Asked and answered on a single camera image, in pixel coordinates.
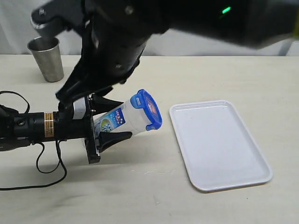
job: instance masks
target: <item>green led light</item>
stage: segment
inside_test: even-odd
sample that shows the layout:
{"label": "green led light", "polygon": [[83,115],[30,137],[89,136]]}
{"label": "green led light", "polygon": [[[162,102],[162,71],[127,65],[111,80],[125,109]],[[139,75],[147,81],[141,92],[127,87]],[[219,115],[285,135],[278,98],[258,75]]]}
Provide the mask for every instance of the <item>green led light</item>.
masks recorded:
{"label": "green led light", "polygon": [[228,13],[230,11],[231,7],[227,7],[223,9],[222,14]]}

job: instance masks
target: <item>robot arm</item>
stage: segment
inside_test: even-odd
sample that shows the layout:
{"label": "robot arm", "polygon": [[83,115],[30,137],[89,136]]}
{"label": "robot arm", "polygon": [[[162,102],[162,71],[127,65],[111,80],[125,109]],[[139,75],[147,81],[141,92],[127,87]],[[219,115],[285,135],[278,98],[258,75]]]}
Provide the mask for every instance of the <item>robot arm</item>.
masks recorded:
{"label": "robot arm", "polygon": [[44,37],[75,30],[82,57],[56,93],[64,105],[125,83],[152,34],[170,28],[261,48],[299,36],[299,0],[52,0],[32,13]]}

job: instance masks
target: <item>white wall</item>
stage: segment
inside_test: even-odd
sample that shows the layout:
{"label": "white wall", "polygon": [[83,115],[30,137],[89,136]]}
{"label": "white wall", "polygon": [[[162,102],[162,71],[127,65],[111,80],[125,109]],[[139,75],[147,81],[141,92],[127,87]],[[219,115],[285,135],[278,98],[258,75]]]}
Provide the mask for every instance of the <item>white wall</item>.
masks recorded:
{"label": "white wall", "polygon": [[[0,0],[0,54],[29,54],[27,43],[38,36],[30,24],[30,14],[48,0]],[[80,54],[81,39],[73,32],[58,36],[62,54]],[[203,37],[169,30],[149,40],[145,55],[206,56],[258,55],[276,56],[285,41],[260,50],[234,46]],[[288,55],[299,56],[299,44],[294,43]]]}

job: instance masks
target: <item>plastic container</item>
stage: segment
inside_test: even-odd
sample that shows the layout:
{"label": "plastic container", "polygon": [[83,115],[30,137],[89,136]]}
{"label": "plastic container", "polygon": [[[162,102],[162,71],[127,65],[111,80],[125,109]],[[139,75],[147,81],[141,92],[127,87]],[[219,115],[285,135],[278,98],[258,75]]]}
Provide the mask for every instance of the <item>plastic container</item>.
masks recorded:
{"label": "plastic container", "polygon": [[141,132],[157,130],[162,117],[153,97],[145,90],[139,90],[122,105],[94,121],[96,135],[100,132]]}

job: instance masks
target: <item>table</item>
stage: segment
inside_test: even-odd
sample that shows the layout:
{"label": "table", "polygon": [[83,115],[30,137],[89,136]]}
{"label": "table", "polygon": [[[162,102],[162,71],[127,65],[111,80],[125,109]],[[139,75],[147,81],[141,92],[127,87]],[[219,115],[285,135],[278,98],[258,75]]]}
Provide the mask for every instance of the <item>table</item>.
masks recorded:
{"label": "table", "polygon": [[[46,83],[32,56],[0,56],[0,89],[22,94],[32,112],[56,111],[54,93],[78,56],[62,56],[65,78]],[[125,101],[144,88],[164,118],[158,131],[142,133],[88,165],[82,140],[61,145],[67,178],[45,189],[0,192],[0,223],[252,224],[299,223],[299,57],[143,57],[125,85],[107,97]],[[271,165],[265,185],[204,194],[188,180],[169,108],[225,99],[232,102]],[[25,109],[17,96],[0,103]],[[56,180],[35,168],[40,146],[1,153],[1,187]],[[43,169],[57,162],[46,144]]]}

